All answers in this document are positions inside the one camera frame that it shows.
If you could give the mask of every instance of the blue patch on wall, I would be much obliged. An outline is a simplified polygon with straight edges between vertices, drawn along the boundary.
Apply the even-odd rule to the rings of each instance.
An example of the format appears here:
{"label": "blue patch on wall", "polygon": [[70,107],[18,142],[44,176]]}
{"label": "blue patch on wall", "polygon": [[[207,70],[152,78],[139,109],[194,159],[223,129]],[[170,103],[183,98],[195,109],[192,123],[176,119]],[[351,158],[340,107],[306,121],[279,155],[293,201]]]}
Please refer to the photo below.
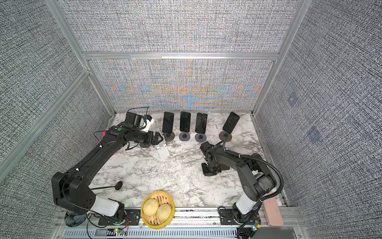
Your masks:
{"label": "blue patch on wall", "polygon": [[289,95],[289,98],[288,98],[288,102],[290,104],[290,107],[293,108],[293,106],[297,103],[297,100],[298,100],[298,97],[296,95],[296,92],[292,92],[290,95]]}
{"label": "blue patch on wall", "polygon": [[315,126],[312,126],[307,135],[312,143],[317,143],[321,139],[321,134]]}

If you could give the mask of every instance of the gray panel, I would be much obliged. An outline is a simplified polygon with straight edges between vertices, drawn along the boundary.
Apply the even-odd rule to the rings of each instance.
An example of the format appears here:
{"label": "gray panel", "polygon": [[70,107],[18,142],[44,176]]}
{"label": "gray panel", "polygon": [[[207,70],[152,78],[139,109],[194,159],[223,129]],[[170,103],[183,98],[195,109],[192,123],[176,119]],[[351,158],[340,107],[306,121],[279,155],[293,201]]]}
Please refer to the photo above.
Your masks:
{"label": "gray panel", "polygon": [[270,60],[90,60],[116,111],[250,111]]}
{"label": "gray panel", "polygon": [[257,115],[312,238],[380,238],[382,6],[313,1]]}
{"label": "gray panel", "polygon": [[106,128],[109,114],[88,78],[0,185],[0,235],[48,238],[62,210],[54,205],[51,177],[79,162],[96,144],[94,131]]}
{"label": "gray panel", "polygon": [[0,9],[1,161],[82,67],[44,1]]}
{"label": "gray panel", "polygon": [[278,52],[299,0],[59,0],[84,51]]}

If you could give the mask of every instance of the yellow steamer basket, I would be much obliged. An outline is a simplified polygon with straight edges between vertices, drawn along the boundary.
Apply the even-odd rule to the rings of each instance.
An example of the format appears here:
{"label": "yellow steamer basket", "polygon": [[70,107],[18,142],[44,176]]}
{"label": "yellow steamer basket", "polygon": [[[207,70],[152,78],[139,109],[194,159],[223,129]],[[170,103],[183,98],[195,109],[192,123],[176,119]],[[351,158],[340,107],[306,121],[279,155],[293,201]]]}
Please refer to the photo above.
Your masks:
{"label": "yellow steamer basket", "polygon": [[[159,203],[159,206],[167,203],[172,207],[170,217],[166,221],[160,221],[157,218],[156,214],[154,216],[147,216],[143,213],[144,203],[151,198],[154,198],[155,200],[157,200]],[[172,197],[168,193],[163,192],[163,191],[156,191],[156,192],[153,192],[150,195],[148,195],[147,198],[143,201],[142,206],[141,206],[141,217],[142,217],[143,222],[149,228],[156,229],[156,230],[163,229],[168,224],[170,224],[171,220],[174,218],[174,212],[175,212],[175,207],[174,207],[174,201],[172,200]]]}

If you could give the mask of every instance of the black phone on table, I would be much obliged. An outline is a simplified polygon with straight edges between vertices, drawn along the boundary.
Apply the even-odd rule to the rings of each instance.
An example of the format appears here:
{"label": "black phone on table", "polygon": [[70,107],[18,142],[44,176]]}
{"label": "black phone on table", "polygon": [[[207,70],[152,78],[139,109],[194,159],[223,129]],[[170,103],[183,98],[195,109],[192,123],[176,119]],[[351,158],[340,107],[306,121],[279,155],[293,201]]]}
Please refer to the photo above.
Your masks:
{"label": "black phone on table", "polygon": [[167,111],[164,112],[162,132],[172,133],[173,125],[174,125],[174,113],[167,112]]}
{"label": "black phone on table", "polygon": [[196,133],[206,133],[206,127],[207,127],[207,114],[205,113],[198,113],[196,114],[196,125],[195,125],[195,132]]}
{"label": "black phone on table", "polygon": [[182,111],[180,112],[180,131],[190,132],[191,113]]}
{"label": "black phone on table", "polygon": [[238,116],[234,112],[231,112],[230,116],[228,116],[228,119],[224,123],[223,130],[226,131],[227,133],[232,133],[239,119],[240,119],[240,116]]}

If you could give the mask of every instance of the steamed bun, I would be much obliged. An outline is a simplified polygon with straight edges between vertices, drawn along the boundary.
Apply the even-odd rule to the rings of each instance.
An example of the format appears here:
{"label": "steamed bun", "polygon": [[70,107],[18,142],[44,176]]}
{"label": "steamed bun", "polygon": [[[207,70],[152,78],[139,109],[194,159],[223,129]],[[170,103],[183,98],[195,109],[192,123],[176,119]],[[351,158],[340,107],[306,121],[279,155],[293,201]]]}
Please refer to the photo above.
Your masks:
{"label": "steamed bun", "polygon": [[154,216],[157,213],[159,203],[157,200],[151,198],[143,205],[143,213],[147,216]]}
{"label": "steamed bun", "polygon": [[157,218],[165,222],[171,215],[172,207],[169,204],[163,204],[158,208]]}

